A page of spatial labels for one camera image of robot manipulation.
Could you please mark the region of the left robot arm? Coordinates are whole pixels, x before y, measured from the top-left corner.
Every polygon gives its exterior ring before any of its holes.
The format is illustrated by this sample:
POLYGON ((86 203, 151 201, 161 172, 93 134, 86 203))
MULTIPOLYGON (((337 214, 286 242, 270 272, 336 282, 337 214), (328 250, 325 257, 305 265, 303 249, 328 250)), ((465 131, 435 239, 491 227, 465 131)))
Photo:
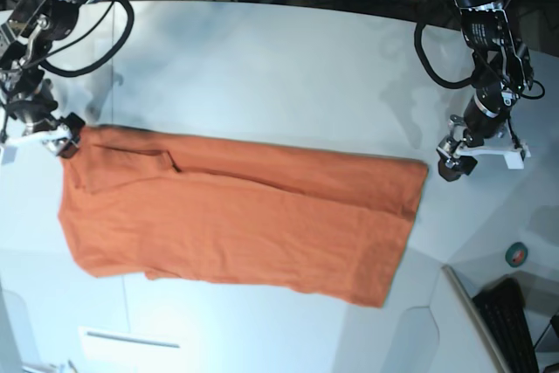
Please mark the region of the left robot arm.
POLYGON ((449 90, 474 90, 462 115, 450 116, 449 132, 437 146, 438 173, 447 182, 468 176, 480 155, 499 155, 509 169, 523 169, 530 156, 527 143, 511 121, 520 99, 539 100, 546 91, 531 92, 541 82, 534 78, 528 47, 521 39, 514 0, 441 0, 459 24, 472 51, 472 74, 460 81, 439 76, 423 47, 425 24, 414 31, 416 54, 428 76, 449 90))

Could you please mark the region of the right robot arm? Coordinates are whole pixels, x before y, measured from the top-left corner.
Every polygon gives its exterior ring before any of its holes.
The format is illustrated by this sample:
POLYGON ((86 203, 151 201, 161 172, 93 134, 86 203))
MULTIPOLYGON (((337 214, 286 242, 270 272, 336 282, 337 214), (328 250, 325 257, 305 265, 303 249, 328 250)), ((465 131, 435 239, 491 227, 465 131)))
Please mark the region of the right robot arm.
POLYGON ((56 117, 58 102, 45 73, 64 78, 87 75, 105 65, 124 45, 135 14, 128 0, 19 0, 1 25, 1 163, 14 161, 19 147, 39 143, 53 155, 71 158, 79 148, 85 122, 75 113, 56 117), (83 5, 120 4, 127 15, 121 37, 107 53, 78 70, 52 66, 52 45, 74 30, 83 5))

